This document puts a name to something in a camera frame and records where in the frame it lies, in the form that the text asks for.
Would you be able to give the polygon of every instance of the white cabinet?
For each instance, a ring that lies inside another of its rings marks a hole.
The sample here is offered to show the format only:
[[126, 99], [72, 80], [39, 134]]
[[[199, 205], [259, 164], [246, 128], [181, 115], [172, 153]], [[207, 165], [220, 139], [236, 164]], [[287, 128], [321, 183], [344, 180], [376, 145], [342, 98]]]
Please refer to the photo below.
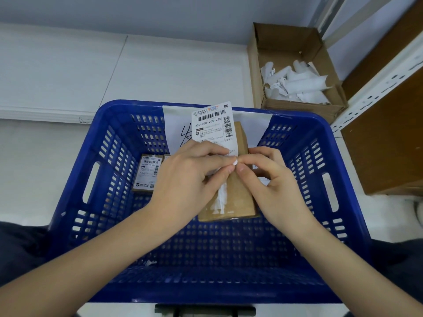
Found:
[[125, 38], [0, 24], [0, 118], [90, 123]]
[[130, 35], [102, 103], [115, 99], [252, 108], [246, 46]]

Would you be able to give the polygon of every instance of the blue plastic basket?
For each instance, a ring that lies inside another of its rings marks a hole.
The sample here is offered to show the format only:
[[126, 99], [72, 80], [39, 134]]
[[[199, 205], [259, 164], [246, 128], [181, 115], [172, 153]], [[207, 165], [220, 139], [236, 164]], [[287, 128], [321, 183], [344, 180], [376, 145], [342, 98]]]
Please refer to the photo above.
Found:
[[[131, 187], [142, 153], [167, 153], [162, 105], [194, 106], [116, 100], [98, 110], [50, 224], [50, 258], [92, 239], [149, 202], [150, 195], [134, 194]], [[259, 145], [281, 151], [317, 220], [368, 261], [370, 236], [328, 123], [307, 112], [234, 110], [273, 115]], [[82, 195], [96, 162], [100, 167], [84, 203]], [[335, 212], [322, 178], [325, 173], [330, 174], [339, 203]], [[156, 263], [146, 266], [147, 260]], [[292, 243], [262, 215], [213, 223], [194, 218], [91, 301], [340, 302]]]

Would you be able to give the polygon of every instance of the left hand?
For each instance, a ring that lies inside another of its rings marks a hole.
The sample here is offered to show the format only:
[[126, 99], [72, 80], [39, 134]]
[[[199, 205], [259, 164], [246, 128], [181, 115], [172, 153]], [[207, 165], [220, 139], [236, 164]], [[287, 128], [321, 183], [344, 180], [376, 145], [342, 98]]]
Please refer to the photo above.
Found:
[[[147, 207], [160, 213], [177, 230], [182, 229], [212, 199], [235, 166], [236, 156], [209, 141], [189, 140], [176, 154], [164, 161], [157, 175]], [[209, 180], [206, 174], [219, 169]]]

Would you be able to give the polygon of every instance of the crumpled paper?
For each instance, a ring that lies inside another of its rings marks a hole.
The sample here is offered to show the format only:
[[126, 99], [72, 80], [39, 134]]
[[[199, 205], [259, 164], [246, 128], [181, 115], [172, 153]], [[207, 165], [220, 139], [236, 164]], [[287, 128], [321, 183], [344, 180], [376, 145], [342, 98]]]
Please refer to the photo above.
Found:
[[295, 60], [293, 67], [289, 65], [275, 72], [273, 62], [267, 62], [260, 69], [264, 92], [267, 98], [304, 103], [329, 104], [322, 90], [329, 89], [326, 85], [328, 76], [320, 76], [312, 62], [308, 64]]

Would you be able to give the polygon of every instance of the forearm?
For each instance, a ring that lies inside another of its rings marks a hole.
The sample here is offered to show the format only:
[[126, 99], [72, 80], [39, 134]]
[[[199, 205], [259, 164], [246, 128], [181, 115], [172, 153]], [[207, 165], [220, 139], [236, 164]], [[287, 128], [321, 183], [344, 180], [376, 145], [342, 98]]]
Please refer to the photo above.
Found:
[[176, 233], [144, 208], [0, 288], [5, 316], [70, 316], [113, 277]]
[[417, 316], [423, 305], [383, 277], [316, 220], [290, 237], [342, 302], [359, 316]]

